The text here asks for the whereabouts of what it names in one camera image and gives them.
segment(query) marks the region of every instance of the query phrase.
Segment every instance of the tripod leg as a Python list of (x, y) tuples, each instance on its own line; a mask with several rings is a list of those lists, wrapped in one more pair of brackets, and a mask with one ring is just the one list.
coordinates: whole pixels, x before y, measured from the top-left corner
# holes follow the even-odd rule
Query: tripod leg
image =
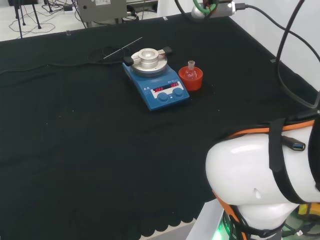
[(33, 7), (33, 11), (34, 11), (36, 22), (38, 23), (38, 29), (41, 29), (41, 26), (40, 26), (40, 23), (39, 23), (39, 19), (38, 19), (38, 15), (37, 15), (37, 11), (35, 9), (35, 5), (32, 4), (32, 7)]
[(48, 6), (49, 6), (49, 12), (52, 13), (53, 11), (52, 11), (52, 8), (51, 8), (49, 0), (47, 0), (47, 2), (48, 2)]
[(25, 19), (24, 19), (24, 14), (22, 12), (22, 5), (20, 5), (20, 11), (21, 11), (21, 17), (22, 17), (22, 25), (25, 26), (26, 23), (25, 23)]
[(20, 25), (20, 17), (19, 17), (18, 7), (14, 6), (14, 10), (15, 10), (15, 16), (18, 18), (20, 37), (21, 37), (21, 39), (22, 39), (22, 31), (21, 31), (21, 25)]

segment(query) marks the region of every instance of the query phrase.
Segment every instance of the digital display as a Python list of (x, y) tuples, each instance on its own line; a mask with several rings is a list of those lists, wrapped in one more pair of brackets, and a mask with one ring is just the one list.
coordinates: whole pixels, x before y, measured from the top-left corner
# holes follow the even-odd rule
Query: digital display
[(174, 88), (176, 86), (179, 86), (179, 83), (177, 82), (174, 82), (174, 83), (171, 83), (171, 84), (168, 84), (168, 85), (165, 85), (165, 86), (161, 86), (161, 87), (157, 87), (157, 88), (154, 88), (152, 89), (155, 93), (157, 92), (160, 92), (162, 90), (165, 90), (165, 89), (169, 89), (169, 88)]

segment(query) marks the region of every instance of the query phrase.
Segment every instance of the white floor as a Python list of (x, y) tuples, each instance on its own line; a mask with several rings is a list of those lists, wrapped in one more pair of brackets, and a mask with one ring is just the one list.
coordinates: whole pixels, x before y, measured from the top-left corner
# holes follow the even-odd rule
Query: white floor
[[(25, 33), (22, 33), (23, 38), (31, 37), (31, 36), (38, 36), (38, 35), (44, 35), (44, 34), (52, 34), (52, 33), (60, 33), (65, 32), (67, 30), (77, 30), (77, 29), (83, 29), (83, 24), (78, 21), (75, 17), (74, 12), (73, 13), (65, 13), (63, 10), (59, 11), (55, 14), (50, 15), (46, 10), (42, 8), (42, 5), (44, 4), (42, 0), (38, 0), (39, 4), (35, 5), (35, 9), (38, 12), (38, 18), (40, 25), (42, 29), (38, 29), (38, 25), (34, 22), (36, 21), (36, 17), (32, 8), (32, 5), (26, 5), (25, 8), (22, 7), (23, 14), (25, 15), (26, 12), (29, 16), (24, 16), (24, 22), (26, 23), (25, 26), (22, 25), (22, 19), (20, 20), (21, 23), (21, 30)], [(136, 11), (141, 11), (141, 6), (134, 6)], [(142, 16), (142, 12), (139, 12), (137, 14), (138, 16)], [(155, 12), (149, 12), (145, 11), (143, 14), (143, 19), (150, 19), (150, 18), (156, 18), (157, 13)], [(13, 40), (13, 39), (19, 39), (20, 33), (19, 33), (19, 24), (16, 20), (16, 13), (15, 8), (13, 6), (9, 6), (7, 0), (0, 0), (0, 41), (7, 41), (7, 40)]]

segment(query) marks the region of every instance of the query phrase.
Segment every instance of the blue control knob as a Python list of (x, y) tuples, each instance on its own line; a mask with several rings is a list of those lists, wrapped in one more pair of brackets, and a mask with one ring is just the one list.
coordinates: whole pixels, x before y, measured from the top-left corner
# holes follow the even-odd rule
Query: blue control knob
[(181, 98), (184, 94), (183, 90), (180, 87), (177, 87), (175, 89), (173, 89), (173, 94), (177, 97), (177, 98)]
[(161, 103), (165, 103), (166, 101), (168, 101), (168, 94), (166, 94), (165, 92), (161, 92), (158, 94), (158, 100)]

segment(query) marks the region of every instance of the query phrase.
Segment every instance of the black table cloth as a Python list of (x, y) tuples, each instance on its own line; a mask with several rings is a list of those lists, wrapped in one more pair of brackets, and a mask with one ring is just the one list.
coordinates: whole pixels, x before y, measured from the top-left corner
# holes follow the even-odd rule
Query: black table cloth
[[(201, 90), (150, 112), (121, 64), (0, 75), (1, 240), (137, 240), (190, 222), (214, 198), (205, 161), (223, 133), (304, 109), (279, 89), (275, 57), (230, 18), (0, 42), (0, 72), (92, 62), (140, 37), (130, 54), (171, 47), (175, 71), (189, 60), (202, 69)], [(285, 66), (282, 75), (300, 96), (315, 96)]]

